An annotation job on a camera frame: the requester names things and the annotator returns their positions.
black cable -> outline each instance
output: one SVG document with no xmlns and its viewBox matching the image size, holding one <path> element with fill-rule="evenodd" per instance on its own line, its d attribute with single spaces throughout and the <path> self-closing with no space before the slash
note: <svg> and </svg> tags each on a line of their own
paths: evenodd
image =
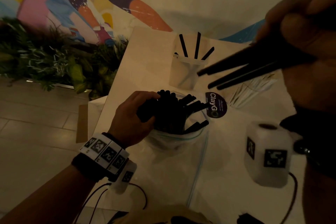
<svg viewBox="0 0 336 224">
<path fill-rule="evenodd" d="M 297 193 L 298 182 L 297 182 L 297 179 L 296 179 L 295 175 L 293 175 L 291 172 L 289 172 L 289 175 L 290 175 L 290 176 L 293 178 L 293 180 L 294 180 L 294 192 L 293 192 L 292 201 L 291 201 L 291 204 L 289 205 L 288 211 L 287 211 L 285 217 L 283 218 L 283 220 L 280 222 L 280 224 L 284 224 L 285 221 L 287 220 L 289 214 L 290 214 L 291 211 L 292 211 L 292 208 L 293 208 L 293 205 L 294 205 L 294 203 L 295 203 L 295 199 L 296 199 L 296 193 Z"/>
<path fill-rule="evenodd" d="M 99 203 L 100 198 L 102 197 L 102 195 L 103 195 L 103 194 L 105 193 L 105 191 L 107 191 L 107 190 L 108 190 L 108 189 L 104 190 L 104 191 L 100 194 L 100 196 L 99 196 L 99 198 L 98 198 L 98 200 L 97 200 L 96 206 L 95 206 L 94 209 L 93 209 L 93 212 L 92 212 L 92 215 L 91 215 L 89 224 L 91 224 L 93 215 L 95 214 L 95 211 L 96 211 L 96 208 L 97 208 L 97 205 L 98 205 L 98 203 Z"/>
<path fill-rule="evenodd" d="M 103 188 L 104 186 L 106 186 L 106 185 L 111 185 L 111 184 L 112 184 L 112 183 L 110 183 L 110 182 L 105 183 L 105 184 L 99 186 L 98 188 L 96 188 L 95 191 L 91 193 L 91 195 L 90 195 L 90 196 L 87 198 L 87 200 L 84 202 L 84 204 L 83 204 L 83 206 L 82 206 L 82 209 L 79 211 L 79 213 L 78 213 L 78 215 L 77 215 L 77 217 L 76 217 L 76 219 L 75 219 L 75 221 L 74 221 L 74 224 L 77 223 L 78 218 L 79 218 L 80 214 L 82 213 L 82 210 L 84 209 L 84 207 L 85 207 L 86 203 L 89 201 L 89 199 L 93 196 L 93 194 L 96 193 L 100 188 Z"/>
<path fill-rule="evenodd" d="M 147 207 L 147 195 L 146 195 L 145 191 L 139 185 L 136 185 L 134 183 L 129 183 L 129 185 L 133 185 L 133 186 L 138 187 L 139 189 L 141 189 L 141 191 L 143 192 L 143 195 L 145 196 L 145 200 L 146 200 L 146 203 L 145 203 L 145 206 L 143 207 L 143 210 L 146 209 L 146 207 Z"/>
</svg>

black and white square marker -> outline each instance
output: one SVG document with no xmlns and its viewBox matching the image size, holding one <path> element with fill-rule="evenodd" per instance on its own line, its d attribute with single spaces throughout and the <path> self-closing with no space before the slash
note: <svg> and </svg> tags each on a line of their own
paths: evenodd
<svg viewBox="0 0 336 224">
<path fill-rule="evenodd" d="M 100 153 L 105 146 L 107 146 L 107 143 L 104 143 L 102 140 L 98 139 L 93 146 L 91 146 L 91 149 L 95 151 L 96 153 Z"/>
<path fill-rule="evenodd" d="M 254 160 L 254 154 L 255 154 L 255 143 L 251 140 L 251 138 L 247 138 L 247 146 L 246 146 L 247 153 L 251 156 L 251 158 Z"/>
<path fill-rule="evenodd" d="M 265 150 L 264 167 L 285 168 L 287 150 Z"/>
<path fill-rule="evenodd" d="M 84 144 L 84 147 L 89 148 L 96 139 L 97 138 L 92 137 L 89 141 L 86 142 L 86 144 Z"/>
<path fill-rule="evenodd" d="M 130 182 L 130 180 L 132 179 L 132 176 L 133 176 L 133 172 L 131 171 L 126 171 L 123 179 L 121 180 L 122 182 Z"/>
<path fill-rule="evenodd" d="M 102 159 L 105 159 L 107 162 L 111 162 L 112 159 L 116 156 L 117 152 L 111 147 L 107 147 L 104 152 L 100 155 Z"/>
<path fill-rule="evenodd" d="M 124 158 L 123 156 L 119 155 L 115 161 L 113 162 L 112 166 L 116 167 L 117 169 L 119 169 L 123 163 L 125 162 L 126 158 Z"/>
</svg>

white device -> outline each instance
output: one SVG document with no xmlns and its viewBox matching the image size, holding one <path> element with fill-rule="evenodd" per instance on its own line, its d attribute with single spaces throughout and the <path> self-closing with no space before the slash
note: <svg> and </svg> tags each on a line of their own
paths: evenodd
<svg viewBox="0 0 336 224">
<path fill-rule="evenodd" d="M 293 154 L 290 132 L 271 122 L 247 126 L 245 167 L 259 185 L 282 188 L 287 184 Z"/>
<path fill-rule="evenodd" d="M 118 179 L 112 182 L 110 189 L 116 194 L 123 194 L 131 181 L 133 174 L 137 169 L 137 164 L 128 159 L 123 171 L 120 173 Z"/>
</svg>

wristband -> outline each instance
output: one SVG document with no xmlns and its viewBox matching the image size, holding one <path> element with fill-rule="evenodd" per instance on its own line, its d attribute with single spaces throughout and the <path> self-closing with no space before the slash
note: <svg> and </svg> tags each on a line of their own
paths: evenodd
<svg viewBox="0 0 336 224">
<path fill-rule="evenodd" d="M 295 106 L 297 113 L 281 121 L 280 126 L 303 137 L 299 141 L 307 162 L 317 171 L 336 179 L 336 115 Z"/>
<path fill-rule="evenodd" d="M 103 177 L 115 181 L 128 161 L 129 153 L 114 140 L 102 134 L 94 134 L 72 161 L 87 178 L 98 182 Z"/>
</svg>

artificial plant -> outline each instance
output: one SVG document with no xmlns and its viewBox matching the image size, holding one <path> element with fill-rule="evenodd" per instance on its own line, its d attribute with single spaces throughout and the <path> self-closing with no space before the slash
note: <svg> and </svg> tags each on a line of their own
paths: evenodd
<svg viewBox="0 0 336 224">
<path fill-rule="evenodd" d="M 89 98 L 108 95 L 128 41 L 113 46 L 75 42 L 55 27 L 40 32 L 17 19 L 0 24 L 0 76 L 31 78 L 50 91 L 56 83 L 72 85 Z"/>
</svg>

